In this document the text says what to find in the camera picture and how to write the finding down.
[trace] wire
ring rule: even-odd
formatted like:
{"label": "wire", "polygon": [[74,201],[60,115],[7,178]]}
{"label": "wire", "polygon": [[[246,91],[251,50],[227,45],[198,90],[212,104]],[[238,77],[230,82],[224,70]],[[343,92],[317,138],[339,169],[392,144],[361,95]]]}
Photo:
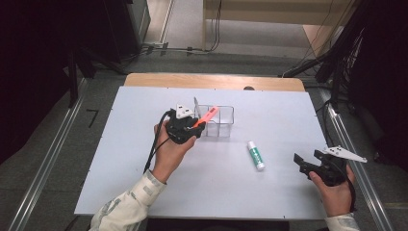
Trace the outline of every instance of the wire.
{"label": "wire", "polygon": [[[333,6],[333,2],[334,2],[334,0],[331,1],[330,7],[329,7],[329,12],[328,12],[327,16],[324,18],[324,20],[323,20],[323,22],[321,23],[321,25],[319,26],[318,31],[316,32],[315,38],[312,40],[312,42],[310,42],[309,48],[307,49],[306,54],[304,55],[304,57],[297,63],[297,65],[295,65],[295,66],[293,66],[291,69],[289,69],[289,70],[283,72],[281,78],[284,78],[284,76],[285,76],[285,74],[286,74],[287,72],[289,72],[289,71],[291,71],[291,70],[293,70],[293,69],[298,68],[299,65],[300,65],[301,63],[303,63],[304,60],[306,60],[307,57],[311,56],[311,55],[314,54],[317,50],[321,49],[321,47],[324,47],[324,46],[327,44],[327,42],[331,41],[331,39],[330,39],[330,40],[327,40],[327,41],[326,41],[324,44],[322,44],[321,46],[319,46],[319,47],[317,47],[317,48],[315,48],[315,49],[312,49],[312,52],[311,52],[310,54],[308,54],[308,53],[309,53],[309,50],[312,48],[313,42],[314,42],[314,41],[316,40],[316,38],[318,37],[319,30],[320,30],[321,27],[324,25],[324,22],[326,21],[327,17],[328,17],[329,14],[331,13],[331,9],[332,9],[332,6]],[[347,8],[350,6],[351,2],[352,2],[352,1],[349,1],[349,2],[348,2]],[[340,22],[341,22],[342,19],[344,18],[344,14],[345,14],[345,11],[343,11],[342,16],[339,18],[338,22],[336,23],[336,26],[335,26],[336,28],[339,26]],[[333,36],[333,38],[335,38],[335,37],[338,35],[338,33],[340,33],[341,31],[342,31],[342,30],[338,30],[338,31],[336,32],[336,34]]]}
{"label": "wire", "polygon": [[168,48],[163,48],[163,47],[155,47],[155,46],[153,46],[153,45],[144,46],[143,48],[150,48],[150,47],[152,47],[152,48],[155,49],[155,50],[201,51],[201,52],[203,52],[203,50],[200,49],[200,48],[192,48],[192,49],[188,49],[188,48],[169,48],[169,47],[168,47]]}
{"label": "wire", "polygon": [[216,39],[214,40],[214,43],[211,46],[211,49],[206,50],[208,52],[215,51],[219,46],[219,40],[220,40],[219,21],[220,21],[220,18],[221,18],[221,8],[222,8],[222,0],[219,0],[218,11],[217,11],[217,19],[216,19]]}
{"label": "wire", "polygon": [[64,231],[70,231],[72,229],[72,227],[74,226],[74,224],[76,223],[77,219],[79,218],[79,216],[76,216],[69,224],[68,226],[65,228]]}
{"label": "wire", "polygon": [[321,25],[319,26],[318,31],[316,32],[315,38],[312,40],[312,42],[310,42],[309,48],[306,50],[306,54],[305,54],[305,55],[303,56],[303,58],[299,61],[299,63],[297,63],[297,64],[296,64],[292,69],[290,69],[290,70],[293,70],[293,69],[297,68],[298,66],[300,66],[300,65],[304,62],[304,60],[305,60],[307,57],[309,57],[309,56],[310,56],[311,54],[313,54],[316,50],[318,50],[319,48],[321,48],[321,46],[320,46],[320,47],[316,48],[315,50],[312,50],[312,52],[308,55],[310,49],[312,48],[313,42],[318,38],[318,34],[319,34],[319,31],[320,31],[321,27],[324,25],[324,22],[327,20],[327,17],[328,17],[328,16],[330,15],[330,13],[331,13],[331,9],[332,9],[332,6],[333,6],[333,2],[334,2],[334,0],[331,1],[330,6],[329,6],[329,12],[327,13],[326,17],[323,19],[323,22],[321,22]]}
{"label": "wire", "polygon": [[321,66],[322,66],[322,63],[320,63],[319,69],[316,69],[317,67],[315,65],[313,66],[313,70],[316,72],[316,74],[319,72]]}
{"label": "wire", "polygon": [[[142,55],[148,55],[150,54],[149,52],[162,52],[163,50],[165,51],[170,51],[170,52],[185,52],[185,53],[190,53],[193,55],[208,55],[210,52],[208,51],[202,51],[199,48],[193,48],[193,49],[184,49],[184,48],[160,48],[160,47],[154,47],[153,50],[143,50],[140,51],[139,54],[132,56],[132,58],[128,58],[128,60],[130,59],[129,62],[127,62],[126,64],[120,65],[120,68],[127,68],[137,57],[140,57]],[[97,66],[98,69],[109,69],[109,68],[105,68],[105,67],[99,67]]]}
{"label": "wire", "polygon": [[360,53],[361,44],[363,41],[363,34],[365,28],[360,31],[360,34],[357,38],[353,41],[351,49],[348,51],[344,51],[344,57],[341,60],[342,62],[342,87],[348,91],[349,83],[350,83],[350,76],[351,76],[351,69],[354,66],[355,61],[357,60],[357,56]]}
{"label": "wire", "polygon": [[170,138],[167,138],[165,141],[163,141],[162,143],[160,143],[159,146],[156,147],[156,150],[154,151],[154,154],[156,154],[156,153],[157,153],[157,150],[159,150],[159,148],[160,148],[161,146],[163,146],[163,144],[165,144],[165,142],[167,142],[168,140],[170,140]]}
{"label": "wire", "polygon": [[[118,65],[117,67],[119,67],[119,68],[126,68],[129,64],[131,64],[131,63],[133,62],[133,60],[134,60],[135,58],[139,57],[140,55],[146,54],[146,52],[147,52],[147,50],[141,50],[141,51],[139,52],[139,54],[135,54],[135,55],[133,55],[133,56],[131,56],[131,57],[128,57],[128,58],[126,58],[126,59],[123,59],[122,61],[128,61],[128,60],[129,60],[129,62],[127,62],[126,64]],[[95,67],[98,68],[98,69],[110,69],[110,68],[107,68],[107,67],[101,67],[100,65],[101,65],[101,64],[95,64]]]}
{"label": "wire", "polygon": [[327,86],[305,86],[305,89],[324,89],[324,90],[332,90],[332,88]]}
{"label": "wire", "polygon": [[160,122],[159,122],[159,125],[158,125],[158,128],[157,128],[156,134],[155,134],[155,136],[154,136],[154,141],[153,141],[153,144],[152,144],[152,148],[150,149],[149,158],[147,159],[146,165],[144,166],[143,174],[150,168],[151,161],[152,161],[152,159],[153,159],[154,154],[156,153],[156,151],[154,151],[154,150],[155,150],[155,146],[156,146],[156,143],[157,143],[157,139],[159,138],[160,130],[162,129],[163,121],[165,120],[165,117],[166,117],[166,116],[169,116],[169,115],[170,115],[170,111],[167,111],[167,112],[165,112],[165,113],[163,114],[162,118],[160,119]]}
{"label": "wire", "polygon": [[327,114],[328,114],[328,112],[326,112],[326,110],[328,111],[329,104],[330,104],[330,99],[327,100],[326,102],[324,102],[323,106],[321,106],[319,109],[317,109],[316,112],[318,112],[318,111],[320,111],[322,109],[321,110],[321,116],[323,118],[324,139],[326,140],[327,145],[328,145],[328,141],[327,141],[327,138],[328,138],[330,140],[330,142],[331,142],[331,145],[334,146],[333,139],[330,136],[329,130],[327,129],[327,123],[326,123]]}

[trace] person's left hand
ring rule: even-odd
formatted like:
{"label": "person's left hand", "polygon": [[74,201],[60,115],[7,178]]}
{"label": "person's left hand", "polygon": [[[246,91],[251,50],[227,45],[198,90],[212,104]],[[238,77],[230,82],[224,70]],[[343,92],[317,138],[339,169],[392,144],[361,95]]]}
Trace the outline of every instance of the person's left hand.
{"label": "person's left hand", "polygon": [[[164,121],[162,128],[160,130],[159,137],[157,139],[157,148],[161,143],[168,139],[168,134],[166,131],[166,124],[168,120]],[[155,125],[154,132],[156,134],[158,125]],[[168,139],[156,153],[156,163],[152,170],[152,174],[160,182],[165,183],[170,177],[171,173],[179,167],[180,163],[183,161],[184,155],[187,151],[194,146],[197,137],[191,137],[188,141],[183,144],[177,144],[171,139]]]}
{"label": "person's left hand", "polygon": [[[353,183],[355,176],[349,165],[346,166],[346,170],[348,179]],[[319,189],[328,218],[350,213],[352,197],[347,181],[338,186],[328,187],[315,172],[311,171],[309,176]]]}

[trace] sleeve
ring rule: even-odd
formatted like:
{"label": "sleeve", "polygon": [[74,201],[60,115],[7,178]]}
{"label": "sleeve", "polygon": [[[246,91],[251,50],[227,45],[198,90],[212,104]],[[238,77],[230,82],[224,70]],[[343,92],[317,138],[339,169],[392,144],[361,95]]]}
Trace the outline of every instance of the sleeve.
{"label": "sleeve", "polygon": [[326,218],[327,227],[330,231],[358,231],[357,222],[353,214],[346,214],[332,218]]}
{"label": "sleeve", "polygon": [[90,231],[138,230],[148,208],[165,188],[148,170],[132,189],[99,209],[90,222]]}

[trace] wrist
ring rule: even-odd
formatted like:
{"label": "wrist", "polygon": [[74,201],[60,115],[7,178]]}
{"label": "wrist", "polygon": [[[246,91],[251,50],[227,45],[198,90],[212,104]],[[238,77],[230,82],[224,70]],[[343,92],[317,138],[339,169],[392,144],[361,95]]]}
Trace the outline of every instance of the wrist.
{"label": "wrist", "polygon": [[153,170],[151,171],[152,175],[160,182],[162,182],[163,184],[165,184],[168,180],[168,178],[170,177],[171,173],[168,173],[166,171],[163,171],[159,168],[154,167]]}
{"label": "wrist", "polygon": [[326,212],[326,215],[328,218],[332,218],[332,217],[337,217],[337,216],[342,216],[342,215],[346,215],[349,214],[350,212],[347,211],[337,211],[337,212]]}

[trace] white tabletop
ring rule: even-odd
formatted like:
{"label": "white tabletop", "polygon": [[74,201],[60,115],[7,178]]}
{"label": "white tabletop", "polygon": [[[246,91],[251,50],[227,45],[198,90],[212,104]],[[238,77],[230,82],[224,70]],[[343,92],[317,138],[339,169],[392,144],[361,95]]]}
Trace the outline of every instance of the white tabletop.
{"label": "white tabletop", "polygon": [[[149,210],[155,218],[322,219],[319,193],[293,162],[319,164],[326,146],[307,92],[121,87],[89,169],[75,214],[93,215],[141,177],[153,126],[176,104],[232,106],[229,138],[202,137]],[[254,141],[266,169],[257,171]]]}

